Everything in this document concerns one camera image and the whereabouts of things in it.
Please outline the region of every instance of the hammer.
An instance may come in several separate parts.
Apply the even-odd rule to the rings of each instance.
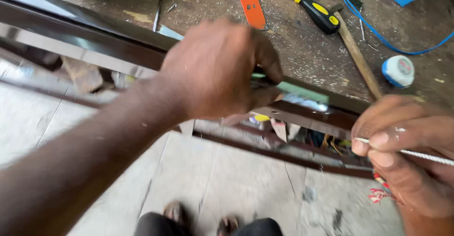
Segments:
[[[334,13],[334,16],[339,20],[341,26],[339,27],[339,34],[341,35],[345,46],[347,47],[348,51],[350,52],[350,55],[353,58],[353,61],[355,61],[356,66],[360,70],[361,75],[363,76],[367,87],[371,91],[372,95],[375,97],[375,99],[380,99],[383,97],[383,93],[380,90],[380,87],[378,86],[378,82],[374,76],[374,74],[371,71],[371,68],[367,65],[366,60],[363,57],[363,54],[359,50],[358,46],[356,45],[355,40],[350,34],[350,31],[348,31],[347,26],[345,25],[344,20],[342,19],[342,16],[340,15],[339,11],[341,11],[344,8],[344,5],[342,3],[336,4],[330,8],[330,11]]]

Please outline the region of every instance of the fingernail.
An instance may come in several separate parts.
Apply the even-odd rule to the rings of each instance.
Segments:
[[[388,143],[389,135],[387,133],[377,133],[369,139],[369,145],[371,147],[380,148],[381,146]]]
[[[395,158],[392,153],[379,152],[371,150],[368,153],[369,158],[380,167],[391,167],[394,164]]]
[[[369,150],[369,145],[357,139],[353,139],[351,150],[357,155],[365,156],[367,150]]]

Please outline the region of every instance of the metal scrap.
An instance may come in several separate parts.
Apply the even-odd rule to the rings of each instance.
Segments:
[[[169,8],[169,10],[167,10],[167,13],[170,12],[170,11],[172,11],[172,10],[175,9],[176,7],[177,7],[177,3],[173,4],[173,5]]]
[[[361,26],[361,34],[363,36],[363,41],[370,46],[373,50],[378,52],[378,49],[372,46],[369,42],[366,41],[366,37],[364,36],[364,27],[363,27],[363,21],[360,19],[360,26]]]
[[[156,11],[156,15],[154,17],[154,23],[153,23],[153,31],[156,32],[156,28],[157,28],[157,21],[159,20],[159,13],[161,13],[161,7],[162,7],[162,0],[159,0],[158,4],[157,4],[157,11]]]

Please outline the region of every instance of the wooden workbench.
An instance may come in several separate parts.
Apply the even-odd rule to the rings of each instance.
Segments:
[[[152,29],[158,0],[65,0],[80,6]],[[338,34],[326,36],[292,0],[259,0],[269,30],[264,31],[281,55],[284,73],[300,81],[371,101],[371,95]],[[327,7],[342,0],[318,0]],[[399,48],[415,51],[432,47],[454,29],[454,4],[451,0],[416,0],[401,8],[393,0],[361,0],[362,13],[375,28]],[[167,9],[177,3],[176,9]],[[368,29],[361,41],[359,20],[345,8],[341,12],[353,38],[364,54],[385,93],[416,94],[446,108],[454,108],[454,39],[424,55],[411,56],[416,69],[412,87],[393,90],[380,67],[397,55],[384,47]],[[246,23],[239,0],[163,0],[160,24],[184,34],[203,18],[223,16]]]

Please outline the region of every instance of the chisel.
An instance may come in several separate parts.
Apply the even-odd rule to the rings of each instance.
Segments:
[[[326,34],[336,33],[340,27],[339,20],[326,7],[314,0],[295,0],[306,9],[311,19]]]

